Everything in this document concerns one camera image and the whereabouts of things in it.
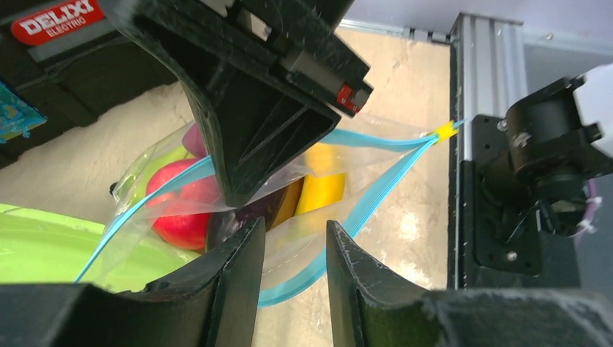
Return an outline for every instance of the floor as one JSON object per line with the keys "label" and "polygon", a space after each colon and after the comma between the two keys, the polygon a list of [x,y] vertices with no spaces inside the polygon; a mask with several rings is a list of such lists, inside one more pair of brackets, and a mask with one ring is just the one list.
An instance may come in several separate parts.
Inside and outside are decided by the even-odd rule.
{"label": "floor", "polygon": [[[449,48],[351,30],[339,35],[372,66],[363,112],[433,129],[449,119]],[[192,119],[180,85],[158,87],[0,170],[0,202],[105,223],[108,185],[147,147]],[[383,166],[369,168],[373,177]],[[358,236],[405,278],[443,288],[447,273],[448,146],[433,147]],[[326,279],[258,312],[255,346],[331,346]]]}

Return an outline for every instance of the blue packaging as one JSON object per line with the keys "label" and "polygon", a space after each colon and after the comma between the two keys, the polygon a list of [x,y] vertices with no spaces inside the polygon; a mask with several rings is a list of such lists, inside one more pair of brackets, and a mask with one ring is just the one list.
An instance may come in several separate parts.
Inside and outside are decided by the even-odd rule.
{"label": "blue packaging", "polygon": [[0,82],[0,144],[13,137],[30,137],[30,129],[47,121],[40,112],[28,105],[3,82]]}

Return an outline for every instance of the black bracket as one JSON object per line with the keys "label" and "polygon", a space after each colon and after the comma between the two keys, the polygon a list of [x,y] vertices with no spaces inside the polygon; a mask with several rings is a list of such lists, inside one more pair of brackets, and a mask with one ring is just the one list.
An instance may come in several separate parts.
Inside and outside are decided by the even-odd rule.
{"label": "black bracket", "polygon": [[[536,227],[539,211],[523,202],[527,200],[528,193],[523,192],[526,188],[510,175],[513,171],[503,154],[508,153],[509,147],[505,133],[498,130],[500,121],[500,118],[483,115],[472,121],[478,211],[475,214],[475,258],[480,265],[492,269],[538,275],[542,270]],[[486,181],[487,174],[496,177],[497,181]],[[491,189],[512,189],[518,204],[496,201],[490,194]]]}
{"label": "black bracket", "polygon": [[[504,133],[497,128],[501,120],[491,116],[476,116],[472,121],[473,161],[460,163],[458,209],[453,208],[455,205],[450,206],[450,215],[459,215],[457,230],[453,228],[450,234],[450,285],[457,288],[577,288],[580,286],[580,277],[572,238],[534,232],[528,228],[519,238],[513,238],[512,249],[505,248],[508,239],[502,236],[510,235],[509,228],[499,228],[506,232],[496,234],[492,223],[488,221],[493,218],[484,217],[488,209],[503,213],[496,209],[497,205],[483,194],[482,189],[484,168],[497,167],[491,165],[492,160],[499,157],[500,150],[504,150],[507,143]],[[513,189],[517,183],[513,181],[513,175],[493,177],[506,180],[507,184],[500,187],[511,188],[510,191],[516,193],[518,198],[526,194],[526,191]],[[522,204],[518,207],[526,210],[531,208],[530,205]],[[508,262],[507,257],[511,251],[517,253],[514,261],[517,265]],[[490,252],[494,255],[493,260],[490,260]],[[526,262],[531,260],[530,267],[526,267]]]}

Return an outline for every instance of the bolt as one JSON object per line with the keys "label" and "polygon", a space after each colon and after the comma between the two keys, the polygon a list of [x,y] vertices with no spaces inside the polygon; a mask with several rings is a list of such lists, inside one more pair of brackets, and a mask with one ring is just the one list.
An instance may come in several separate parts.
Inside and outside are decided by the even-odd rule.
{"label": "bolt", "polygon": [[514,251],[508,252],[508,253],[507,253],[507,259],[508,259],[510,262],[514,262],[514,261],[516,261],[516,260],[517,260],[517,253],[515,253]]}
{"label": "bolt", "polygon": [[496,128],[498,128],[498,130],[500,130],[501,132],[506,132],[507,131],[507,120],[503,119],[499,121]]}

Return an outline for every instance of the yellow bag tab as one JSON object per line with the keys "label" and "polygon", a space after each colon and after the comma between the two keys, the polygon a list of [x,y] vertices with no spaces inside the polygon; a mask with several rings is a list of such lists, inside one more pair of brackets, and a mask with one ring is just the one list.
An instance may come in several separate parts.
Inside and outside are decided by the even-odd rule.
{"label": "yellow bag tab", "polygon": [[449,121],[442,127],[432,132],[432,134],[436,134],[439,138],[437,140],[437,143],[441,141],[445,141],[449,139],[450,137],[452,137],[453,135],[456,135],[457,133],[458,133],[458,127],[455,125],[454,121]]}

